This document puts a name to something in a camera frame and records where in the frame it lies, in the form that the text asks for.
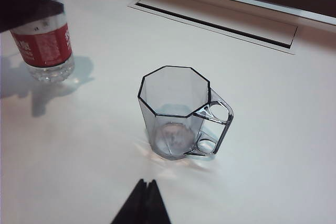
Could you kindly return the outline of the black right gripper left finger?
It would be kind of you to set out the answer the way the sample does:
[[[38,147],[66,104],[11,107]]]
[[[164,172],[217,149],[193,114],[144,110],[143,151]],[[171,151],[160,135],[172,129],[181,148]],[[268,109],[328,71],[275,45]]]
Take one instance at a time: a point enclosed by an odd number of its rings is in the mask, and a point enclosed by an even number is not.
[[[140,179],[112,220],[115,223],[145,223],[144,200],[147,184]]]

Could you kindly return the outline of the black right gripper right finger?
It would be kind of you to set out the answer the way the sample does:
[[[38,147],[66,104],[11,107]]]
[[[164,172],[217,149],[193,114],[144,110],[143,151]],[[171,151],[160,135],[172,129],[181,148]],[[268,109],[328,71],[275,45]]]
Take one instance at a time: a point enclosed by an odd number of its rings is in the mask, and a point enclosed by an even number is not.
[[[147,189],[147,223],[171,224],[156,180],[152,180]]]

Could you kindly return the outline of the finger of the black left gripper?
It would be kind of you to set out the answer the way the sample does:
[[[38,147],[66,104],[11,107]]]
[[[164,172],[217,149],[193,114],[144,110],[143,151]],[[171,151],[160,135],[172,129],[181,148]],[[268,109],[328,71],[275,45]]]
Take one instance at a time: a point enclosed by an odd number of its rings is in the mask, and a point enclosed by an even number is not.
[[[1,32],[63,11],[64,5],[52,0],[1,0]]]

